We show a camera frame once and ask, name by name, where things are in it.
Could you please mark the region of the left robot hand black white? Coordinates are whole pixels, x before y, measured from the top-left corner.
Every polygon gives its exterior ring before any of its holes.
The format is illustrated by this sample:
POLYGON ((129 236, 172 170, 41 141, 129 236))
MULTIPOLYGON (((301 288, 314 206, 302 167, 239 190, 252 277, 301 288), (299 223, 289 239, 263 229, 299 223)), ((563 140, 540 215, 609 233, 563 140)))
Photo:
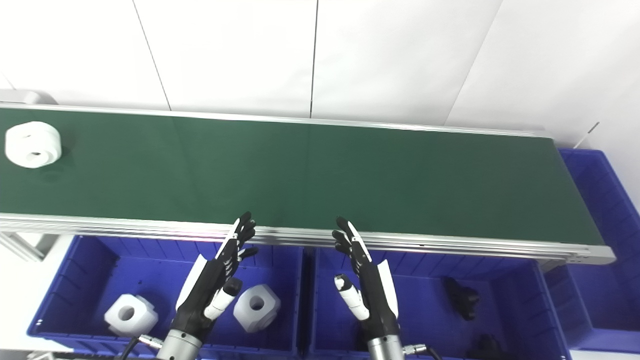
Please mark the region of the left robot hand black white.
POLYGON ((220 295, 240 266, 242 260, 256 255, 255 246, 243 248, 256 234, 256 221, 247 211, 234 221, 215 257, 206 260, 203 269, 183 301, 177 308, 170 329, 195 337, 204 342, 215 324, 205 315, 215 295, 220 295))

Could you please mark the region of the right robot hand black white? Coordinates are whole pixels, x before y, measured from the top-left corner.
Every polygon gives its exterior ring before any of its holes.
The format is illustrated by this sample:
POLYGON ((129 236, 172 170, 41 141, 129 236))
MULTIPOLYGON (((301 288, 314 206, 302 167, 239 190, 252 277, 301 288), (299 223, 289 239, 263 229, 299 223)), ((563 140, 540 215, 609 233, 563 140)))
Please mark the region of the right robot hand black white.
POLYGON ((334 248, 349 258, 359 283, 356 287, 346 274, 338 274, 334 276, 338 293, 359 321, 366 341, 397 337, 398 301, 388 262, 373 262, 358 230, 346 218, 338 216, 336 224, 339 230, 332 232, 334 248))

